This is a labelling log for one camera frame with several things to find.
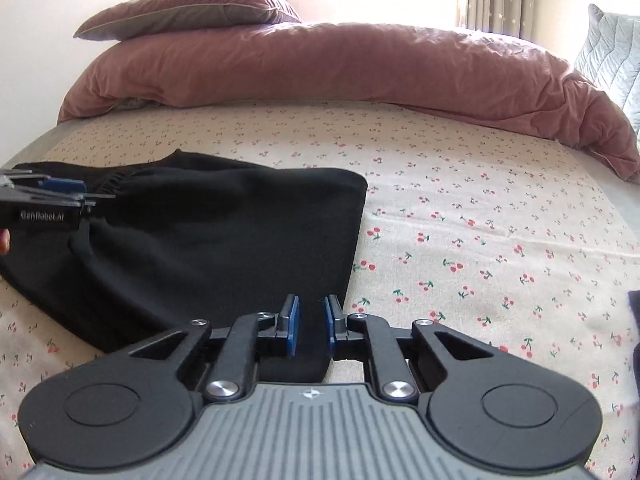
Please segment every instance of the hand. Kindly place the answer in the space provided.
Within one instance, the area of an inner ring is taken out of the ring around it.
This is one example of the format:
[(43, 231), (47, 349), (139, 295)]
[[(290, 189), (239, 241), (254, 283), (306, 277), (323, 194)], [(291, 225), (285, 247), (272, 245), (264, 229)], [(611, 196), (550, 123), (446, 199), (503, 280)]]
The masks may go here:
[(10, 240), (9, 229), (0, 230), (0, 254), (7, 254), (9, 252)]

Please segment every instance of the gray ribbed plate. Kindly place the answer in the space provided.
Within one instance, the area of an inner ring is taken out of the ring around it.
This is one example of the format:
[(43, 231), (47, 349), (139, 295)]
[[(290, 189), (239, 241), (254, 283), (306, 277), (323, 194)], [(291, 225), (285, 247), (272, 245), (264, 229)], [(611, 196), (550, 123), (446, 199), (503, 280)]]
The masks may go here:
[[(589, 479), (582, 468), (539, 478)], [(97, 480), (40, 465), (26, 480)], [(100, 480), (492, 480), (441, 450), (417, 413), (383, 404), (363, 384), (258, 384), (212, 404), (190, 434), (151, 462)]]

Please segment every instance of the white crosshair mark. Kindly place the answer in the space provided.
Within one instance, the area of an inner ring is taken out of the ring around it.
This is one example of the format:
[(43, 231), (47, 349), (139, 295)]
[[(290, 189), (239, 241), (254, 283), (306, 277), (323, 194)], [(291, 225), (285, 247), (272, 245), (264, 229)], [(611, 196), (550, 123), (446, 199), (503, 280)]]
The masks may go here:
[(305, 396), (309, 400), (314, 400), (320, 397), (322, 395), (322, 392), (319, 392), (315, 388), (310, 388), (302, 392), (300, 395)]

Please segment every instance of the pillow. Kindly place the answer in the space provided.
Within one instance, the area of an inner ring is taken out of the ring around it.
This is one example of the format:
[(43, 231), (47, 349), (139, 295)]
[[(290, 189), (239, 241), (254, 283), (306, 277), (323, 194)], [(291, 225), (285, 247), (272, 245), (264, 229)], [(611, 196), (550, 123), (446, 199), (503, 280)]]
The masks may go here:
[(607, 92), (640, 130), (640, 16), (603, 12), (589, 5), (589, 33), (575, 67)]
[(172, 30), (301, 23), (285, 0), (131, 0), (86, 20), (74, 38), (128, 40)]

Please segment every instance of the black pants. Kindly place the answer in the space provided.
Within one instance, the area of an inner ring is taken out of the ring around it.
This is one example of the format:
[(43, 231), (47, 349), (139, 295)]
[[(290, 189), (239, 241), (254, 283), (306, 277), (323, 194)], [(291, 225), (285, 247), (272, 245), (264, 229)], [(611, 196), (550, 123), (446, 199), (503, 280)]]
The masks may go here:
[(262, 380), (320, 381), (328, 366), (319, 300), (344, 301), (366, 181), (344, 170), (274, 170), (183, 153), (149, 164), (21, 164), (113, 193), (69, 235), (12, 233), (0, 272), (72, 333), (110, 352), (195, 318), (301, 300), (298, 353), (260, 365)]

